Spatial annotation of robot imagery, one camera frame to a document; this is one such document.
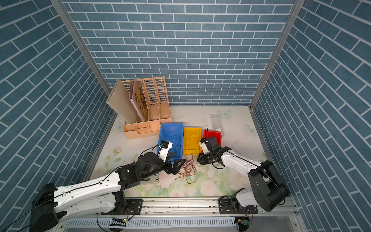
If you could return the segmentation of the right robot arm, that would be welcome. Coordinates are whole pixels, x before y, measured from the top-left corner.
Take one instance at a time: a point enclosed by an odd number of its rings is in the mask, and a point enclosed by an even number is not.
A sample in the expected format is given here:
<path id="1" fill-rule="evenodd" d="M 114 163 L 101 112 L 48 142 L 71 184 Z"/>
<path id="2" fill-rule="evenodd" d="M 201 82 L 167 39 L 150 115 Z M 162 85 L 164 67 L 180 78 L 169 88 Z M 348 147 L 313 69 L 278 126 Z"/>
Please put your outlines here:
<path id="1" fill-rule="evenodd" d="M 287 183 L 271 161 L 258 162 L 245 158 L 229 147 L 221 147 L 214 137 L 202 138 L 199 145 L 202 153 L 197 161 L 201 165 L 219 163 L 248 177 L 251 190 L 241 188 L 231 196 L 230 204 L 235 211 L 260 206 L 270 212 L 290 195 Z"/>

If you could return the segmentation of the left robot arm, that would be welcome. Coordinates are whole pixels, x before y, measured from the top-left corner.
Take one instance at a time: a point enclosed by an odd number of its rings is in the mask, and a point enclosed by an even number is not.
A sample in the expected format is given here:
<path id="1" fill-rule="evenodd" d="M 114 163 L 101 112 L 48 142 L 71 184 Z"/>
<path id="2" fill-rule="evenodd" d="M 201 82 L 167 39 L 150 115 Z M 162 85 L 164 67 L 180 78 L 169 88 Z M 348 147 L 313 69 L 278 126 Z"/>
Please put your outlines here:
<path id="1" fill-rule="evenodd" d="M 110 174 L 91 181 L 60 187 L 54 183 L 46 184 L 32 201 L 29 230 L 44 232 L 69 218 L 92 213 L 125 213 L 128 207 L 124 190 L 136 187 L 162 171 L 176 175 L 185 162 L 185 159 L 162 159 L 148 152 L 139 156 L 136 162 L 120 166 Z"/>

